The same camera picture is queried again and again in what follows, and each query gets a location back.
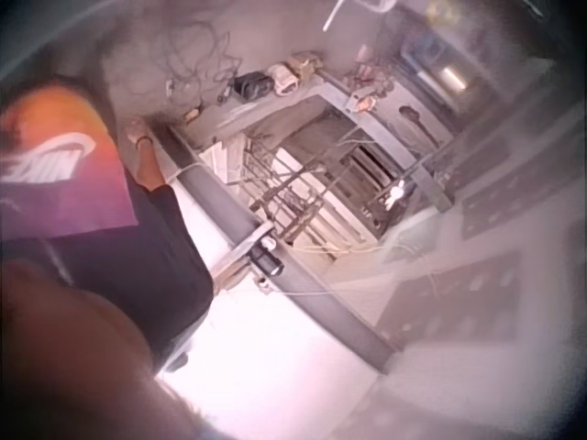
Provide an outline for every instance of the metal frame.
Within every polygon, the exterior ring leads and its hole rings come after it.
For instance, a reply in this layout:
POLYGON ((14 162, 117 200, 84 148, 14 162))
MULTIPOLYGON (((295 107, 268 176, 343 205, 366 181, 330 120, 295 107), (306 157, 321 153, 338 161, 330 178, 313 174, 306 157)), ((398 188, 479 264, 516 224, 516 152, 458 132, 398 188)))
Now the metal frame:
MULTIPOLYGON (((228 243, 237 246, 250 237, 260 226, 261 220, 208 167, 190 166, 199 159, 192 154, 179 131, 158 124, 151 125, 151 129, 169 157, 184 170, 177 176, 177 180, 223 233, 228 243)), ((394 349, 315 277, 287 246, 277 241, 272 254, 283 263, 284 270, 281 275, 271 279, 273 285, 285 295, 298 293, 290 295, 293 303, 365 363, 381 373, 387 373, 394 349)))

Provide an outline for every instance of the man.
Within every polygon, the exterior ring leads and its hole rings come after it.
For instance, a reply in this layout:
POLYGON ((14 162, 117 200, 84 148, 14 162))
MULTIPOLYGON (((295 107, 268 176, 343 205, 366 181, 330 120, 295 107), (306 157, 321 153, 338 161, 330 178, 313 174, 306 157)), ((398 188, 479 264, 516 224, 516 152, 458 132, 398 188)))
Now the man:
POLYGON ((2 260, 27 259, 94 292, 145 337, 160 369, 207 312, 212 280, 140 120, 137 179, 86 89, 65 79, 18 93, 0 115, 2 260))

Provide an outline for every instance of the cable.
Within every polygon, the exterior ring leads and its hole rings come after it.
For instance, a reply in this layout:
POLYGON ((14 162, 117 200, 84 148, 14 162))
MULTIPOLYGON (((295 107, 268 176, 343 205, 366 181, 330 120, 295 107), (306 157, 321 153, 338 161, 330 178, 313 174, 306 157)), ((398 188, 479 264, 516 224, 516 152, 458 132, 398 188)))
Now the cable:
MULTIPOLYGON (((139 22, 154 28, 155 38, 147 47, 149 62, 165 75, 165 82, 172 82, 168 103, 185 111, 199 105, 217 105, 219 94, 238 75, 242 59, 227 54, 230 33, 218 34, 213 25, 214 15, 224 12, 233 2, 161 2, 152 9, 139 10, 134 15, 139 22), (186 51, 197 43, 204 54, 192 60, 186 51), (217 91, 214 99, 206 100, 206 94, 217 91)), ((134 95, 148 95, 150 91, 135 92, 123 81, 127 91, 134 95)))

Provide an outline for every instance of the wire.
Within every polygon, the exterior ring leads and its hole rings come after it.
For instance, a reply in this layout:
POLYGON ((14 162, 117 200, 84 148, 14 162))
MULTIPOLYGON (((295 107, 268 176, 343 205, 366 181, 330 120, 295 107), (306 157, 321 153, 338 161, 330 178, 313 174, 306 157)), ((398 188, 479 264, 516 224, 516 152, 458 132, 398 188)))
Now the wire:
MULTIPOLYGON (((216 3, 175 0, 135 14, 137 21, 149 22, 155 29, 147 50, 150 64, 165 75, 165 82, 172 82, 168 103, 183 111, 217 105, 217 97, 238 75, 242 64, 241 58, 227 54, 230 33, 219 34, 210 17, 224 12, 233 2, 216 3), (194 51, 195 42, 203 54, 194 59, 189 52, 194 51), (214 99, 206 100, 206 95, 214 91, 214 99)), ((159 82, 149 91, 135 92, 122 83, 134 95, 148 95, 165 85, 159 82)))
POLYGON ((426 255, 424 255, 424 254, 418 255, 417 252, 415 250, 411 249, 409 246, 391 244, 391 245, 386 245, 386 246, 374 246, 374 247, 367 247, 366 249, 355 249, 355 250, 353 250, 353 249, 335 249, 335 248, 331 248, 330 250, 321 250, 319 248, 328 249, 328 246, 316 247, 316 249, 312 249, 312 247, 310 247, 310 246, 308 246, 308 247, 293 247, 293 251, 294 252, 304 252, 304 253, 309 253, 309 254, 337 255, 337 253, 338 253, 339 255, 349 255, 349 254, 366 254, 366 253, 375 252, 375 251, 381 250, 381 249, 392 249, 392 248, 405 249, 408 252, 410 252, 412 255, 414 255, 417 259, 422 258, 425 261, 425 263, 426 263, 426 276, 430 279, 430 284, 432 285, 432 290, 434 292, 435 297, 436 298, 439 297, 436 282, 434 281, 434 278, 432 277, 432 275, 436 275, 437 272, 430 269, 430 264, 429 264, 429 261, 427 260, 426 255))

